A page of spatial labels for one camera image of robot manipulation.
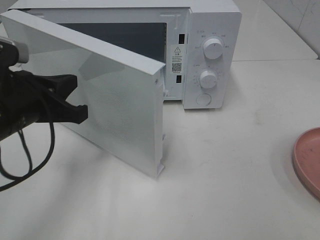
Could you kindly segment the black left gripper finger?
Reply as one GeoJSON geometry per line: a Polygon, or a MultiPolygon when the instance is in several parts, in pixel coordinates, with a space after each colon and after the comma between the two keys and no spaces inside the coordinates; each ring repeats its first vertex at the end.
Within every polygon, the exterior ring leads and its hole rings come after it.
{"type": "Polygon", "coordinates": [[[15,71],[14,73],[19,77],[27,78],[31,83],[38,84],[48,90],[52,89],[63,100],[66,100],[78,86],[77,76],[72,74],[40,76],[25,70],[15,71]]]}
{"type": "Polygon", "coordinates": [[[87,105],[72,105],[60,97],[49,101],[49,110],[54,123],[81,124],[88,118],[87,105]]]}

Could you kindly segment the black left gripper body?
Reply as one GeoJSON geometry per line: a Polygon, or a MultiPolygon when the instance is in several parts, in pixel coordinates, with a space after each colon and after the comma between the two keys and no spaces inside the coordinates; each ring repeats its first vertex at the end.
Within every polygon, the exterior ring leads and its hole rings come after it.
{"type": "Polygon", "coordinates": [[[10,67],[29,59],[28,47],[15,42],[0,43],[0,124],[30,125],[53,122],[50,100],[58,98],[52,89],[29,82],[10,67]]]}

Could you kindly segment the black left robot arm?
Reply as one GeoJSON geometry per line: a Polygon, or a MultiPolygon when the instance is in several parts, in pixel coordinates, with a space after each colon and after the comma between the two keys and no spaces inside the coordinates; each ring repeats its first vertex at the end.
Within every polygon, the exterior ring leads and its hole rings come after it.
{"type": "Polygon", "coordinates": [[[72,105],[68,96],[77,88],[73,74],[41,76],[25,70],[12,71],[28,61],[24,45],[0,41],[0,139],[33,123],[81,124],[88,118],[87,105],[72,105]]]}

